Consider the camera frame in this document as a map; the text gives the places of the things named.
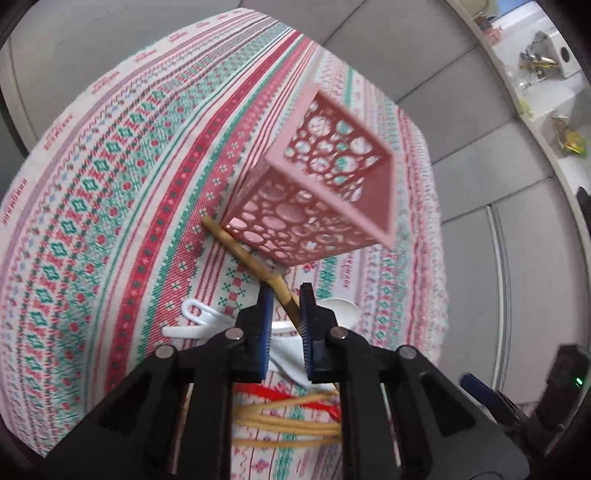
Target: patterned tablecloth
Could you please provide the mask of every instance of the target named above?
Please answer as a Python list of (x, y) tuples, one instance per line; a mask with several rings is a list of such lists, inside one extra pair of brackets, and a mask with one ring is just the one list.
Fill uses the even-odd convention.
[[(34, 450), (46, 454), (169, 342), (161, 327), (179, 323), (183, 299), (230, 315), (255, 302), (257, 281), (199, 219), (221, 218), (309, 78), (395, 151), (397, 243), (302, 265), (288, 283), (311, 281), (320, 299), (354, 301), (363, 309), (357, 330), (374, 345), (408, 342), (437, 360), (447, 296), (423, 136), (346, 63), (273, 18), (237, 9), (179, 30), (91, 85), (2, 202), (0, 412)], [(303, 393), (279, 374), (267, 384)], [(331, 478), (339, 452), (235, 448), (233, 477)]]

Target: pink plastic basket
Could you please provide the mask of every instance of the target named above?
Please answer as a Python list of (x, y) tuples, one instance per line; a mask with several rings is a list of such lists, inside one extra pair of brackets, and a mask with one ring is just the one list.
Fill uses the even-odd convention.
[(394, 245), (390, 149), (317, 86), (298, 99), (222, 225), (285, 265)]

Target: white plastic item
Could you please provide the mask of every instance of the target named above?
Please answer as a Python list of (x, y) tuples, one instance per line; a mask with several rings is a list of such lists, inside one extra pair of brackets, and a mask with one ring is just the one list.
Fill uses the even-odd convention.
[[(201, 310), (201, 315), (191, 313), (191, 307)], [(191, 340), (208, 340), (213, 335), (233, 327), (236, 320), (228, 315), (218, 312), (209, 305), (196, 300), (186, 299), (181, 304), (181, 314), (190, 322), (199, 326), (166, 326), (162, 327), (162, 335), (169, 338), (185, 338)], [(291, 333), (296, 329), (292, 323), (287, 321), (273, 322), (271, 332)]]
[[(331, 298), (319, 300), (316, 304), (331, 309), (335, 313), (338, 324), (348, 329), (355, 327), (361, 318), (361, 309), (349, 300)], [(335, 387), (332, 384), (312, 384), (308, 380), (301, 336), (272, 337), (269, 356), (269, 370), (279, 372), (311, 391), (334, 390)]]

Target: basket hole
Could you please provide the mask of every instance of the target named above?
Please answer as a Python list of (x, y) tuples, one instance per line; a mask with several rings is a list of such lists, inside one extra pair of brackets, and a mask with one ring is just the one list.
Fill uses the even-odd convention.
[(371, 143), (365, 137), (357, 137), (350, 143), (350, 148), (357, 155), (365, 155), (372, 149)]

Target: white plastic hook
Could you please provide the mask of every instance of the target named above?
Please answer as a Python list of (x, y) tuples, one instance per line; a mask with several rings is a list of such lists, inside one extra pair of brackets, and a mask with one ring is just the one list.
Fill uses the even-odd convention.
[[(191, 307), (201, 310), (201, 315), (191, 313)], [(198, 326), (166, 326), (162, 328), (162, 335), (170, 338), (185, 338), (192, 340), (207, 340), (219, 332), (234, 326), (236, 320), (228, 315), (218, 312), (209, 305), (196, 300), (185, 299), (181, 304), (181, 314), (190, 322)], [(290, 333), (295, 332), (291, 322), (273, 322), (271, 332)]]

